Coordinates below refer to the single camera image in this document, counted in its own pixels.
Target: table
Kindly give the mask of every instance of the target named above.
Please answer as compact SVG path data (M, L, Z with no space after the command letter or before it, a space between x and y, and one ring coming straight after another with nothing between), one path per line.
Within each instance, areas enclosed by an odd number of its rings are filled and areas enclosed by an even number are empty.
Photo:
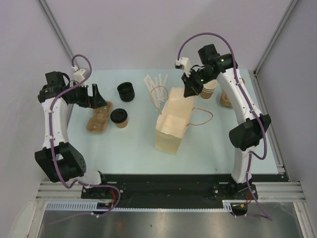
M228 133L237 126L233 109L220 104L222 89L218 85L208 100L197 97L195 106L209 110L213 119L201 126L187 129L176 156L158 151L155 144L155 125L159 112L150 102L150 93L143 79L149 74L152 79L168 73L166 87L182 87L181 70L95 70L87 81L97 83L103 98L112 101L113 109L124 108L128 112L128 126L117 128L108 117L108 127L103 134L90 134L86 124L93 115L92 109L74 106L68 125L70 143L84 156L90 169L106 174L229 174L233 168L234 147ZM246 88L257 103L249 73L240 69L246 80ZM129 81L133 84L135 98L126 103L120 100L117 86ZM195 110L192 123L201 123L209 114ZM263 141L256 152L263 154ZM270 143L264 161L254 159L254 174L277 174L277 167Z

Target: purple cable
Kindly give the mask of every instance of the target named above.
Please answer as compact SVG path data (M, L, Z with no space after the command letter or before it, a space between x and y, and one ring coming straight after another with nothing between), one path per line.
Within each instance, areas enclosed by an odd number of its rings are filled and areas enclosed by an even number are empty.
M57 176L58 176L60 182L61 182L67 189L71 189L71 188L74 186L74 184L75 184L76 182L78 182L78 183L79 183L80 185L82 185L82 186L109 187L109 188L115 189L115 190L118 192L117 202L116 202L108 211L106 211L105 213L99 215L99 217L103 217L103 216L107 215L112 209L114 209L114 208L118 205L118 203L119 203L119 201L120 201L120 198L121 198L120 190L119 190L117 187L115 187L115 186L111 186L111 185L100 185L100 184L87 184L87 183L80 182L80 181L78 181L77 179L74 180L74 181L71 183L71 185L68 185L68 184L65 182L64 178L62 177L62 175L61 175L61 173L60 173L60 170L59 170L58 164L57 164L57 160L56 160L55 150L54 150L53 117L52 117L54 105L55 105L56 101L57 101L61 96L63 96L65 93L67 93L67 92L69 92L69 91L71 91L71 90L73 90L73 89L79 87L79 86L82 85L83 83L85 83L85 82L88 80L88 78L91 76L91 73L92 73L92 70L93 70L90 61L87 59L87 57L85 57L85 56L83 56L83 55L74 55L74 57L73 57L73 59L72 59L72 61L71 61L71 64L72 64L73 67L75 66L74 61L75 61L75 58L77 58L77 57L82 57L82 58L84 58L84 59L87 61L88 65L89 65L89 72L88 72L86 78L85 78L83 81L81 81L80 83L75 84L74 86L69 87L69 88L67 88L66 90L62 91L62 92L59 93L59 94L54 98L54 100L52 101L52 104L51 104L51 106L50 106L51 113L49 113L49 128L50 128L50 136L51 136L51 139L50 139L50 143L51 143L51 153L52 153L53 164L54 164L54 167L55 167ZM73 217L76 217L76 216L79 216L79 215L85 215L85 214L91 214L91 213L78 213L78 214L72 215L72 216L70 216L70 217L61 219L61 220L59 220L59 221L55 221L55 222L53 222L52 224L55 224L55 223L58 223L58 222L61 222L61 221L65 221L65 220L67 220L67 219L70 219L70 218L73 218Z
M203 32L203 33L200 33L200 34L197 34L197 35L194 35L192 36L191 38L189 38L188 40L186 40L182 46L180 47L179 49L179 52L178 52L178 55L177 55L177 60L179 60L180 58L180 54L184 48L184 46L189 42L191 41L192 39L196 38L196 37L199 37L199 36L204 36L204 35L211 35L211 36L216 36L220 39L223 40L223 42L228 46L229 50L230 50L230 53L232 55L232 61L233 61L233 73L234 73L234 77L235 77L235 80L236 80L236 83L237 85L239 86L239 89L241 91L241 93L243 94L245 100L247 101L247 104L250 108L250 112L252 113L252 115L256 118L256 120L258 121L259 125L260 125L260 128L261 128L261 132L262 132L262 135L263 135L263 141L264 141L264 154L263 156L259 156L257 155L254 151L250 151L249 152L249 163L248 163L248 169L246 171L246 179L247 179L247 185L248 185L248 188L249 188L249 191L251 192L251 195L253 197L253 199L255 200L256 204L258 205L258 207L260 208L260 210L265 214L265 216L263 215L260 215L260 214L249 214L249 215L246 215L246 216L260 216L260 217L265 217L269 220L272 221L272 218L265 212L265 210L262 208L262 206L259 204L257 198L254 196L254 194L252 193L252 189L251 189L251 186L250 186L250 183L249 183L249 172L250 172L250 169L251 169L251 161L252 161L252 155L256 156L258 159L260 160L264 160L266 158L266 155L267 155L267 141L266 141L266 136L265 136L265 130L264 130L264 127L263 127L263 124L260 120L260 118L258 117L258 115L255 113L253 107L252 107L252 104L246 94L246 92L244 91L243 87L241 86L241 83L239 82L239 78L238 78L238 74L237 74L237 65L236 65L236 60L235 60L235 56L234 56L234 53L233 53L233 49L232 47L230 46L229 42L227 42L227 40L225 38L223 38L221 35L218 35L216 33L211 33L211 32Z

